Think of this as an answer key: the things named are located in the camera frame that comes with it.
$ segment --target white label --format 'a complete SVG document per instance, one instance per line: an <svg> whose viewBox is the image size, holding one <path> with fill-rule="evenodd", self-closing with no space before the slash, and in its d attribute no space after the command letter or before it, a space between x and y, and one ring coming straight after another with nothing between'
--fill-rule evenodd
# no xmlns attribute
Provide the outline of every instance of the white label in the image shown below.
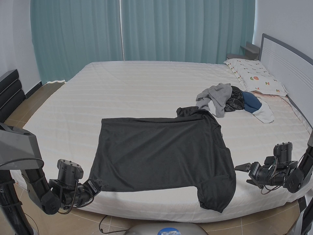
<svg viewBox="0 0 313 235"><path fill-rule="evenodd" d="M89 180L88 184L91 186L91 188L94 190L95 193L98 192L98 190L96 189L96 187L93 185L93 183Z"/></svg>
<svg viewBox="0 0 313 235"><path fill-rule="evenodd" d="M258 168L259 168L259 163L257 164L257 166L255 167L255 169L254 169L254 171L253 171L253 176L255 176L255 174L256 174L256 171L258 170Z"/></svg>

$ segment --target wall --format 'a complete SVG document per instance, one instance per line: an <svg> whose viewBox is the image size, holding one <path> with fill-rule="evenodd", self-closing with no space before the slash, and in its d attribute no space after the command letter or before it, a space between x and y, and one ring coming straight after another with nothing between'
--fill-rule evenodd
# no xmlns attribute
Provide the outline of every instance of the wall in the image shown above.
<svg viewBox="0 0 313 235"><path fill-rule="evenodd" d="M32 44L30 0L0 0L0 76L18 69L27 93L40 76Z"/></svg>
<svg viewBox="0 0 313 235"><path fill-rule="evenodd" d="M312 8L313 0L256 0L253 43L266 33L313 58Z"/></svg>

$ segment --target black t-shirt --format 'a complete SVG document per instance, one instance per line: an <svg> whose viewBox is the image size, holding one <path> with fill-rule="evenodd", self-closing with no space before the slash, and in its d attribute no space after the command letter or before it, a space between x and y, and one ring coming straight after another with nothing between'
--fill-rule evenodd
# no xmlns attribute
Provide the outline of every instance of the black t-shirt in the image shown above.
<svg viewBox="0 0 313 235"><path fill-rule="evenodd" d="M90 177L103 191L198 189L200 206L222 212L236 174L221 126L206 110L178 108L176 118L102 119Z"/></svg>

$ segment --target round sticker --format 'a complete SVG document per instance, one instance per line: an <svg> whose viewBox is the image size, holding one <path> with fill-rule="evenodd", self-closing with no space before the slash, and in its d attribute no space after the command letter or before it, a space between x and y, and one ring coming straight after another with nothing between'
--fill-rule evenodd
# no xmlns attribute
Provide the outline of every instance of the round sticker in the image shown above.
<svg viewBox="0 0 313 235"><path fill-rule="evenodd" d="M163 228L157 235L181 235L179 230L171 227Z"/></svg>

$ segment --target mattress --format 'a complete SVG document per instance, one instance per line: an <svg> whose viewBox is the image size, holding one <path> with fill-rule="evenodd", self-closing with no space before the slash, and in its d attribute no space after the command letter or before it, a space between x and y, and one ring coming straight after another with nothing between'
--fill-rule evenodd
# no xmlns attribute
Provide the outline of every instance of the mattress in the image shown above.
<svg viewBox="0 0 313 235"><path fill-rule="evenodd" d="M47 179L57 178L57 160L67 159L82 166L84 182L96 153L102 118L174 118L178 107L194 106L198 93L220 82L243 89L226 65L95 62L50 96L24 129L37 136ZM274 122L264 124L244 110L226 112L217 119L234 166L255 161L263 164L266 156L273 155L275 144L288 141L293 143L292 159L300 159L307 148L309 132L286 98L259 96L273 111ZM12 171L12 175L26 187L18 171ZM202 209L194 186L139 192L102 191L84 209L125 218L212 222L282 206L302 197L313 185L311 179L295 194L281 187L261 195L258 187L246 183L247 173L237 171L236 177L236 192L223 213Z"/></svg>

